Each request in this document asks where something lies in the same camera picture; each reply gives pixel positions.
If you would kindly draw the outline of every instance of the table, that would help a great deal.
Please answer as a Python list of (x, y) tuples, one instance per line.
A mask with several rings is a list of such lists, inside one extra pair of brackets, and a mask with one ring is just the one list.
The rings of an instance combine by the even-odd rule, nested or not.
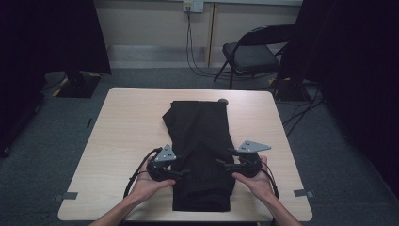
[[(94, 220), (122, 199), (129, 177), (152, 149), (172, 144), (162, 116), (173, 101), (218, 101), (227, 106), (234, 147), (244, 140), (268, 144), (267, 155), (281, 202), (301, 221), (312, 213), (295, 161), (284, 134), (279, 113), (269, 92), (208, 89), (109, 90), (88, 144), (72, 178), (68, 192), (75, 200), (64, 200), (58, 212), (61, 220)], [(270, 221), (268, 210), (237, 182), (231, 195), (231, 211), (196, 213), (172, 211), (172, 188), (157, 192), (140, 204), (127, 220), (138, 221)]]

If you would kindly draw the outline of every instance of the finger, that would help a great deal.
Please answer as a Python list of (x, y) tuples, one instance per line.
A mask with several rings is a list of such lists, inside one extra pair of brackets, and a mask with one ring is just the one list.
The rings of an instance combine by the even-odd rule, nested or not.
[(245, 177), (243, 174), (238, 173), (238, 172), (234, 172), (231, 176), (233, 178), (237, 179), (239, 182), (244, 183), (244, 184), (247, 181), (247, 177)]
[(267, 170), (267, 157), (261, 155), (260, 158), (261, 158), (261, 161), (263, 162), (262, 169)]
[(176, 181), (175, 180), (171, 180), (171, 179), (159, 182), (159, 185), (161, 186), (161, 188), (165, 188), (165, 187), (168, 187), (168, 186), (173, 186), (174, 184), (176, 184)]

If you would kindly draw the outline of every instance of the black cloth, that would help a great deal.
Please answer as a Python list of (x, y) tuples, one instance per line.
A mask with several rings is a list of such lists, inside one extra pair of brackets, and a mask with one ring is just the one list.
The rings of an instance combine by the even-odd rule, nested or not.
[(171, 169), (190, 170), (173, 186), (173, 210), (230, 211), (235, 180), (216, 162), (233, 163), (226, 104), (173, 102), (163, 119), (178, 156)]

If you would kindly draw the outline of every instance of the chair leg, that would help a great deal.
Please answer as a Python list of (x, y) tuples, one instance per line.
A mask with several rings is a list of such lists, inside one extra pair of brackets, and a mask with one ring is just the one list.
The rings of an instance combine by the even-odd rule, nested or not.
[(234, 75), (234, 72), (232, 71), (232, 69), (230, 70), (230, 86), (229, 89), (232, 89), (232, 76)]
[(219, 73), (217, 74), (216, 78), (214, 79), (214, 82), (216, 82), (217, 78), (220, 76), (221, 73), (223, 73), (223, 70), (226, 68), (226, 65), (229, 63), (228, 60), (223, 64), (223, 67), (219, 70)]

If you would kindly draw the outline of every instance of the white wall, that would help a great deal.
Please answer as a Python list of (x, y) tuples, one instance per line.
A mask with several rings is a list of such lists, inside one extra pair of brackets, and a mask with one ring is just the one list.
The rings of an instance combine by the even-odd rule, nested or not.
[[(299, 0), (273, 1), (281, 4), (204, 3), (203, 13), (191, 13), (193, 45), (204, 47), (208, 62), (220, 58), (224, 43), (238, 41), (253, 28), (294, 24)], [(186, 46), (188, 20), (182, 1), (96, 0), (95, 5), (107, 45)]]

